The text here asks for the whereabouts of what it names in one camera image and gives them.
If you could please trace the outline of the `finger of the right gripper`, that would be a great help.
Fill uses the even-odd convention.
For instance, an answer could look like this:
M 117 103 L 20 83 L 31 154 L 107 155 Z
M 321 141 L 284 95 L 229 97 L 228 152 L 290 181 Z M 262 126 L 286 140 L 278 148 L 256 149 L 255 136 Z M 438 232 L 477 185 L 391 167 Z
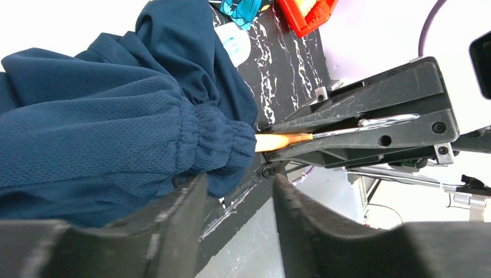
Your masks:
M 435 145 L 454 142 L 459 129 L 445 109 L 389 127 L 315 139 L 266 153 L 268 162 L 292 160 L 318 167 L 358 167 L 427 159 Z
M 362 116 L 425 115 L 446 108 L 447 92 L 438 63 L 426 57 L 335 90 L 327 100 L 301 108 L 265 131 L 310 132 Z

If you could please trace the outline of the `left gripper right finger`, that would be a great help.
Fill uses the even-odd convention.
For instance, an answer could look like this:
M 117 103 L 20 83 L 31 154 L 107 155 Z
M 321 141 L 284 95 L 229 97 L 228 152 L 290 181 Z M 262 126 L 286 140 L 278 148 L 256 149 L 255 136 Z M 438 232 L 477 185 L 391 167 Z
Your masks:
M 378 234 L 328 209 L 286 176 L 273 181 L 273 203 L 286 277 L 387 277 Z

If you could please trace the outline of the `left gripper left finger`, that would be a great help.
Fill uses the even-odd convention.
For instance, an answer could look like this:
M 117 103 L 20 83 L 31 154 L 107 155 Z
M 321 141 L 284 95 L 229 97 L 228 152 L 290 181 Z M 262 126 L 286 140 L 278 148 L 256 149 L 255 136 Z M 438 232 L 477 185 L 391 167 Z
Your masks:
M 207 176 L 107 225 L 115 255 L 104 277 L 193 277 L 204 221 Z

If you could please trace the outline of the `orange hanger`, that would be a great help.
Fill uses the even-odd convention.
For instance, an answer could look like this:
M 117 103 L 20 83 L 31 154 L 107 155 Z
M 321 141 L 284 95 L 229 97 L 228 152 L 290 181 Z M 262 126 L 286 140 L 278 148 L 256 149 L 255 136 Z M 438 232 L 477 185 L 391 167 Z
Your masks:
M 350 133 L 356 133 L 366 130 L 389 127 L 392 125 L 408 123 L 418 118 L 420 118 L 419 114 L 402 114 L 402 115 L 388 116 L 388 117 L 376 118 L 376 119 L 361 119 L 358 121 L 357 127 L 333 130 L 333 131 L 325 131 L 316 134 L 313 133 L 256 134 L 255 152 L 276 151 L 279 149 L 286 148 L 292 144 L 297 144 L 299 142 L 311 141 L 313 139 L 332 137 L 341 134 L 350 134 Z

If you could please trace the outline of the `navy blue shorts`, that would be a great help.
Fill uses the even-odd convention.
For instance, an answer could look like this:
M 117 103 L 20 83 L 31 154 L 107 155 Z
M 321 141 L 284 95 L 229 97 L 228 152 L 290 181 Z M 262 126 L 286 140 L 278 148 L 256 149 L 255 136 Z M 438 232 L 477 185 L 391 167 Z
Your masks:
M 75 57 L 1 63 L 3 220 L 99 228 L 202 173 L 221 198 L 255 158 L 257 106 L 207 1 L 150 1 L 135 31 Z

